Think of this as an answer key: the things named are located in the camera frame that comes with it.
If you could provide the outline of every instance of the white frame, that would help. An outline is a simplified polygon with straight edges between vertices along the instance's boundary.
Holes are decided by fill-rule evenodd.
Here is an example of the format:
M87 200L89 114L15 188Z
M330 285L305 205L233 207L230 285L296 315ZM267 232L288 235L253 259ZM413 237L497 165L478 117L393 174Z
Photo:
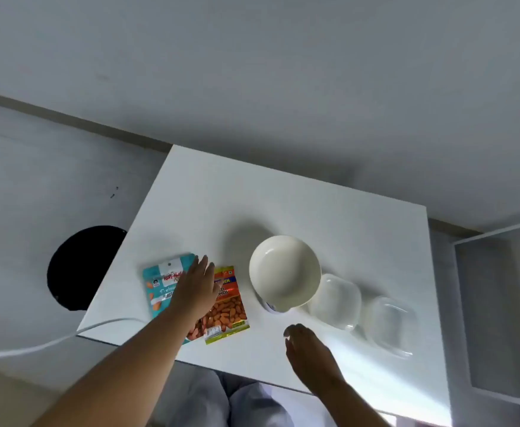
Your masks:
M482 238L491 237L494 235L498 235L498 234L505 233L505 232L510 232L512 230L517 230L517 229L520 229L520 224L508 226L507 228L503 228L503 229L493 230L491 232L477 235L475 237L464 238L463 240L458 240L458 241L455 241L452 243L452 246L454 247L453 251L452 251L452 255L454 258L454 272L456 273L456 279L458 281L458 295L459 295L458 307L460 309L460 315L462 316L462 321L463 321L463 317L464 317L463 306L462 306L462 286L460 284L460 276L458 274L458 260L456 258L456 245L468 243L470 241L481 240ZM493 397L494 399L503 400L503 401L507 401L510 403L515 403L515 404L520 405L520 397L514 397L514 396L507 395L507 394L499 393L496 391L490 391L488 389L478 388L478 387L475 387L472 385L471 371L470 371L470 356L468 354L468 344L467 344L467 339L466 339L465 323L463 323L463 327L462 327L462 342L464 344L464 347L466 348L466 359L465 360L466 360L466 368L468 371L468 381L470 381L470 387L472 387L474 390L476 390L477 392L479 392L480 394L483 394L485 396Z

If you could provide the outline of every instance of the white cable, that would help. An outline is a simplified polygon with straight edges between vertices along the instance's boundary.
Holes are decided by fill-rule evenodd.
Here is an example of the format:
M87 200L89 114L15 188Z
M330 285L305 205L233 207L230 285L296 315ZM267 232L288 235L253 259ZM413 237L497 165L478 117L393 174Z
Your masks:
M21 348L21 349L12 349L9 351L0 351L0 358L6 358L8 356L18 356L18 355L24 355L26 353L42 351L43 349L46 349L50 346L54 346L55 344L63 342L64 340L67 340L72 337L76 337L78 334L91 330L92 328L97 328L97 327L105 325L107 323L120 322L120 321L136 321L136 322L142 322L143 324L146 323L145 321L142 321L141 319L137 319L137 318L110 319L109 321L95 323L94 325L90 325L89 327L84 327L81 330L78 330L72 334L66 335L64 337L60 337L59 339L52 340L51 342L48 342L48 343L39 344L38 346L32 346L32 347Z

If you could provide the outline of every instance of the snack packet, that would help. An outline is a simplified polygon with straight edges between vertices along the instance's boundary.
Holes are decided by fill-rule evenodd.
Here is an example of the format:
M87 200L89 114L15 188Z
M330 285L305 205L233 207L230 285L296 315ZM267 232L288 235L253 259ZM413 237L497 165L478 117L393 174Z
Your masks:
M150 306L152 318L159 315L169 306L171 296L183 271L193 264L194 255L186 254L171 258L162 264L150 266L143 270L145 291ZM189 330L183 344L202 336L201 320Z
M214 282L222 281L222 287L213 308L201 319L205 343L213 343L236 332L250 328L234 267L214 269Z

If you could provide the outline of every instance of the transparent container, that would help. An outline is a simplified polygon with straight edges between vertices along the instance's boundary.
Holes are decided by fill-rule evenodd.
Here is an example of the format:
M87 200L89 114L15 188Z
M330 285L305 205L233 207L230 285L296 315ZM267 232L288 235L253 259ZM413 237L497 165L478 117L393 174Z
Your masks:
M415 352L418 322L413 310L388 297L366 305L361 327L371 344L399 358Z
M351 331L359 322L361 291L353 282L323 274L308 310L312 316L335 328Z

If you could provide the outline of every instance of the gray pants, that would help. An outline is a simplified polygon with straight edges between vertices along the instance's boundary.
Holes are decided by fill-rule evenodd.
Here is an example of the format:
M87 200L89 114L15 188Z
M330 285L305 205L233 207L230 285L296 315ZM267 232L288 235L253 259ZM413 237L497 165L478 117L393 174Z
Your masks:
M171 427L293 427L290 414L261 383L237 389L228 398L217 374L203 370L173 417Z

